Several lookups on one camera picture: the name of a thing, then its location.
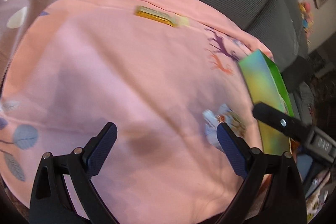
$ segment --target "blue leaf print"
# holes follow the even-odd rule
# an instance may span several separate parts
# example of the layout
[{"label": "blue leaf print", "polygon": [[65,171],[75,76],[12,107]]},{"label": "blue leaf print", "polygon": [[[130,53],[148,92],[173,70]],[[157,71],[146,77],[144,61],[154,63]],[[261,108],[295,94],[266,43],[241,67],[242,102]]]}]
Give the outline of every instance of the blue leaf print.
[{"label": "blue leaf print", "polygon": [[29,124],[19,125],[13,134],[13,143],[20,149],[33,147],[37,141],[37,129]]},{"label": "blue leaf print", "polygon": [[42,12],[40,13],[40,16],[47,16],[47,15],[49,15],[49,13],[46,12],[46,11],[42,11]]},{"label": "blue leaf print", "polygon": [[0,118],[0,130],[4,129],[8,122],[4,118]]},{"label": "blue leaf print", "polygon": [[16,159],[14,159],[13,155],[9,153],[4,153],[4,155],[8,169],[14,175],[14,177],[16,177],[20,181],[25,181],[25,174],[23,173],[20,164],[16,161]]}]

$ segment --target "green box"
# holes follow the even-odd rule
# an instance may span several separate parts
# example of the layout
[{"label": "green box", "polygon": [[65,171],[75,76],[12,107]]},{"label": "green box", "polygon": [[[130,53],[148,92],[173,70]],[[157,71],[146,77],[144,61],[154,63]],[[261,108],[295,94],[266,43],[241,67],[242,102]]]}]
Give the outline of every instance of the green box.
[{"label": "green box", "polygon": [[[288,92],[279,69],[260,50],[250,54],[238,65],[250,92],[253,104],[263,102],[294,116]],[[264,153],[282,155],[291,151],[290,139],[274,128],[258,121]]]}]

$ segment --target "blue textured gripper pad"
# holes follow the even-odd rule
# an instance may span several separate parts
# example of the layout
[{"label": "blue textured gripper pad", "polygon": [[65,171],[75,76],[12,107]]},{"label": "blue textured gripper pad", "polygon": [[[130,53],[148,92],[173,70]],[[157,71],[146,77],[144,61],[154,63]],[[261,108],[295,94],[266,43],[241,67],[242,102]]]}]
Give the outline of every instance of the blue textured gripper pad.
[{"label": "blue textured gripper pad", "polygon": [[87,159],[86,174],[89,178],[98,175],[116,139],[117,127],[112,125]]},{"label": "blue textured gripper pad", "polygon": [[217,139],[236,175],[246,179],[246,160],[231,136],[221,124],[217,127]]}]

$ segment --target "black device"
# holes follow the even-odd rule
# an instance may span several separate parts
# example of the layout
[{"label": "black device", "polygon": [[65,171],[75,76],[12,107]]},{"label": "black device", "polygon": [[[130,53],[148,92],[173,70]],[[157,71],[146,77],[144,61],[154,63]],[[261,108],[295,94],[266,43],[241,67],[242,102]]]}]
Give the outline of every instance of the black device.
[{"label": "black device", "polygon": [[[253,115],[300,141],[303,151],[311,155],[322,168],[328,168],[334,162],[336,142],[318,128],[305,127],[299,120],[263,103],[254,107]],[[56,157],[46,152],[38,167],[31,193],[30,223],[119,223],[90,181],[92,176],[99,173],[116,138],[117,127],[109,122],[84,148],[77,147],[69,155]],[[307,223],[304,187],[291,153],[267,155],[256,147],[250,148],[225,123],[218,126],[217,138],[234,172],[243,177],[244,182],[227,210],[216,216],[214,223]],[[89,220],[77,215],[64,182],[64,174],[70,175]],[[262,209],[255,217],[245,220],[265,174],[272,174],[272,180]]]}]

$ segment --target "digital display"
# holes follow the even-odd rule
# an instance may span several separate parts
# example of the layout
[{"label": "digital display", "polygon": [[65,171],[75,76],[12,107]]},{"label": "digital display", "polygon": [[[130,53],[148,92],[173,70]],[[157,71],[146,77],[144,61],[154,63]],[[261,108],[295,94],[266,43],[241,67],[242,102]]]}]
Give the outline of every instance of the digital display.
[{"label": "digital display", "polygon": [[318,148],[318,149],[322,150],[323,152],[326,152],[327,154],[329,154],[329,152],[333,148],[333,146],[330,142],[328,142],[326,139],[322,138],[319,135],[315,136],[312,145],[315,148]]}]

